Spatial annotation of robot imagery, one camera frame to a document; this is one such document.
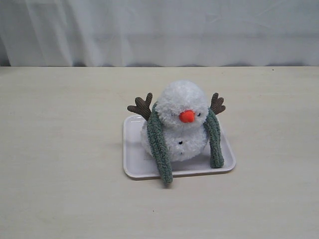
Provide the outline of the green fleece scarf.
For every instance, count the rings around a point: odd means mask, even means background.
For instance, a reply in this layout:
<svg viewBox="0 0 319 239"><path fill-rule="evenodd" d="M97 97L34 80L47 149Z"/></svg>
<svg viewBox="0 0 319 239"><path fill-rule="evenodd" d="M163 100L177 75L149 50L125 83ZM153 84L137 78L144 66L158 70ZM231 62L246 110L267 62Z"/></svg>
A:
<svg viewBox="0 0 319 239"><path fill-rule="evenodd" d="M141 139L164 184L173 181L173 162L196 157L206 145L210 146L211 168L224 165L219 121L208 106L181 105L171 109L167 104L155 102L143 125Z"/></svg>

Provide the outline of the white rectangular plastic tray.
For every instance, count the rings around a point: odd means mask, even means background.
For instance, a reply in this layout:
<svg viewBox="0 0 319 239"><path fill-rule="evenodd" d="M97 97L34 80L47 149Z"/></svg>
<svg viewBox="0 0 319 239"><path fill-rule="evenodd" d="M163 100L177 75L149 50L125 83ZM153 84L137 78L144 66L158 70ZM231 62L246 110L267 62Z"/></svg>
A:
<svg viewBox="0 0 319 239"><path fill-rule="evenodd" d="M141 116L129 116L123 123L123 170L133 180L159 179L154 159L144 150L141 144L141 129L145 120ZM222 174L232 171L236 166L236 158L226 137L221 130L221 150L224 165L221 168L210 167L210 147L190 160L173 162L173 176L190 177L199 175Z"/></svg>

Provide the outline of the white curtain backdrop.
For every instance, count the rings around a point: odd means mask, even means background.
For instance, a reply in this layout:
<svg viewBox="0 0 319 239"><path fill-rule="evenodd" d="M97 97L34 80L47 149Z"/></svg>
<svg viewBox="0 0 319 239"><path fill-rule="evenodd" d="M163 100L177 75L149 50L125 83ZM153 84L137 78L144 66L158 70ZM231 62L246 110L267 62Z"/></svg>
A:
<svg viewBox="0 0 319 239"><path fill-rule="evenodd" d="M4 66L316 66L316 0L3 0Z"/></svg>

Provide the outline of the white plush snowman toy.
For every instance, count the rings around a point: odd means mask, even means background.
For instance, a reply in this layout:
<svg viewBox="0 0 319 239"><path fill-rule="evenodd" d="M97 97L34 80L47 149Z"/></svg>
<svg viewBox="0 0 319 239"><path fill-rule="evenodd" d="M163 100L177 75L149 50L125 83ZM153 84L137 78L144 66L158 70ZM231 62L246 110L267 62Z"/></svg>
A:
<svg viewBox="0 0 319 239"><path fill-rule="evenodd" d="M220 146L220 127L217 114L225 111L224 98L214 93L207 102L205 93L195 83L180 80L170 83L152 103L153 95L135 98L128 111L144 120L141 143L154 156L155 143L160 143L171 162L185 161L199 155L210 146L212 168L221 168L224 159Z"/></svg>

